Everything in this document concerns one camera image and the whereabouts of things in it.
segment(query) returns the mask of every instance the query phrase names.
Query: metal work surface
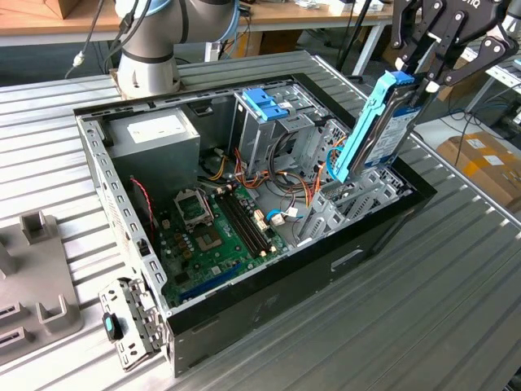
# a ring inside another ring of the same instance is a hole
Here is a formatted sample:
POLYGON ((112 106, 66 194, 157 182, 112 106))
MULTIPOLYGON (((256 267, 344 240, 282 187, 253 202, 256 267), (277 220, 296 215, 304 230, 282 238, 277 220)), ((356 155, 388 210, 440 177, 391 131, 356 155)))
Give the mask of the metal work surface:
MULTIPOLYGON (((363 100, 304 52, 181 67, 190 87, 306 72, 343 106, 363 100)), ((97 293, 124 274, 71 109, 118 100, 108 77, 0 89, 0 225, 56 216, 85 326, 0 367, 2 389, 495 390, 521 363, 518 222, 409 140, 438 194, 378 257, 175 380, 163 356, 125 373, 97 293)))

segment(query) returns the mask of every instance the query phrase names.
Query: ram slot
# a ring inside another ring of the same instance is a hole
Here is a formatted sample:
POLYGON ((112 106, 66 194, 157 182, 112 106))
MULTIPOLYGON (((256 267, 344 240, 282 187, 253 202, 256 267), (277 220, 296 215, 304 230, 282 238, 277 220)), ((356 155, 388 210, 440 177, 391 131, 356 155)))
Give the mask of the ram slot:
POLYGON ((222 209, 237 235, 246 245, 252 257, 257 258, 263 251, 269 251, 269 243, 257 230, 233 194, 227 194, 217 198, 217 204, 222 209))

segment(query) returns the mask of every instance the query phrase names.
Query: blue tab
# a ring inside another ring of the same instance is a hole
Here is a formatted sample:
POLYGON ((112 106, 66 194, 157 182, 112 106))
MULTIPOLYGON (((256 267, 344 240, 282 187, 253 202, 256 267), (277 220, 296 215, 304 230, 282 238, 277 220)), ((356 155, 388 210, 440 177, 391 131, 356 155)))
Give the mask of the blue tab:
POLYGON ((261 88, 244 91, 243 98, 264 121, 272 121, 289 116, 288 110, 280 108, 275 102, 275 98, 268 95, 261 88))
POLYGON ((414 83, 414 77, 408 75, 402 71, 392 72, 392 75, 396 78, 396 85, 403 86, 404 84, 414 83))
POLYGON ((110 318, 105 319, 105 328, 107 329, 108 332, 112 331, 112 329, 114 328, 114 326, 112 324, 112 319, 110 319, 110 318))

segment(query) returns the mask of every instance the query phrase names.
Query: blue plastic clip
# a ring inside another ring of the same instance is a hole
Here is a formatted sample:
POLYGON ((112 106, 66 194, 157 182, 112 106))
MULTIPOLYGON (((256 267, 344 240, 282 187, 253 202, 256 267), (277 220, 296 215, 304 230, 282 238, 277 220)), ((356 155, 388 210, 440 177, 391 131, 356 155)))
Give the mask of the blue plastic clip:
POLYGON ((264 121, 272 121, 289 116, 289 112, 280 108, 275 102, 275 98, 266 94, 261 88, 244 91, 243 98, 264 121))
POLYGON ((393 86, 402 86, 412 82, 414 82, 414 78, 402 71, 385 72, 385 74, 378 79, 355 125, 355 129, 353 129, 352 134, 349 135, 339 158, 335 162, 333 172, 339 181, 345 182, 348 179, 348 166, 356 157, 357 150, 370 131, 374 119, 377 116, 381 116, 385 110, 386 102, 384 102, 384 100, 389 89, 393 86))

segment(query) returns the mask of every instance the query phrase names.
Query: label on power supply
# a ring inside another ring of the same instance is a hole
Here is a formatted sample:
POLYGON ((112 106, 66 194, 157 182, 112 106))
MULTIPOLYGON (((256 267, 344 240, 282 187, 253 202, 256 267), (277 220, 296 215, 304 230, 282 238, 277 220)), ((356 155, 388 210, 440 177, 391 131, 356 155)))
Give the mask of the label on power supply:
POLYGON ((418 115, 420 108, 399 108, 383 130, 373 150, 367 156, 365 167, 374 167, 391 157, 407 132, 407 125, 418 115))
POLYGON ((185 131, 185 127, 176 115, 134 122, 127 126, 127 129, 136 144, 172 136, 185 131))

